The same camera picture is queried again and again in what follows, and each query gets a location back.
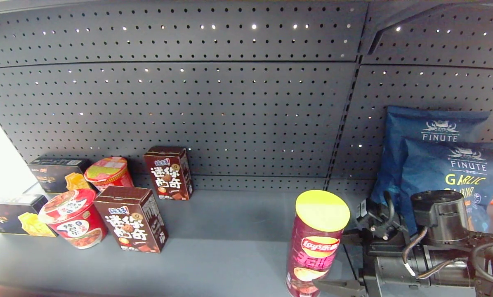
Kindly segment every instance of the red noodle cup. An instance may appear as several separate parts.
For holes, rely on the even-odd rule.
[[[122,157],[108,157],[92,164],[84,174],[85,180],[92,183],[99,191],[108,186],[134,187],[127,170],[127,160]]]
[[[79,249],[91,248],[107,234],[107,227],[93,205],[96,192],[78,189],[50,199],[39,211],[39,220]]]
[[[286,274],[290,295],[320,294],[312,281],[328,274],[349,218],[349,207],[335,194],[310,190],[299,195]]]

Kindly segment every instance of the lay's logo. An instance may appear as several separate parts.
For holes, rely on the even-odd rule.
[[[301,240],[303,251],[314,258],[325,258],[333,255],[340,240],[332,237],[309,236]]]

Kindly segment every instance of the chip canister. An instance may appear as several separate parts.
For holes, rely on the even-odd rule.
[[[312,281],[329,272],[349,218],[349,207],[333,193],[310,190],[298,196],[286,273],[290,295],[319,295]]]

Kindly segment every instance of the brown snack box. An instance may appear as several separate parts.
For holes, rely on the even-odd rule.
[[[109,186],[94,206],[122,250],[162,251],[168,234],[152,190]]]
[[[186,148],[154,146],[144,155],[160,199],[189,200],[193,193]]]

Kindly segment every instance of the snack bag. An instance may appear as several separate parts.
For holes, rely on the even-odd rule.
[[[427,143],[405,139],[400,212],[416,231],[410,197],[428,190],[463,194],[471,231],[486,232],[493,198],[493,143]]]
[[[403,138],[432,142],[474,142],[489,115],[487,111],[427,111],[389,106],[382,163],[371,199],[385,203],[384,191],[387,190],[393,198],[395,209],[399,208],[402,166],[407,155],[402,149]]]

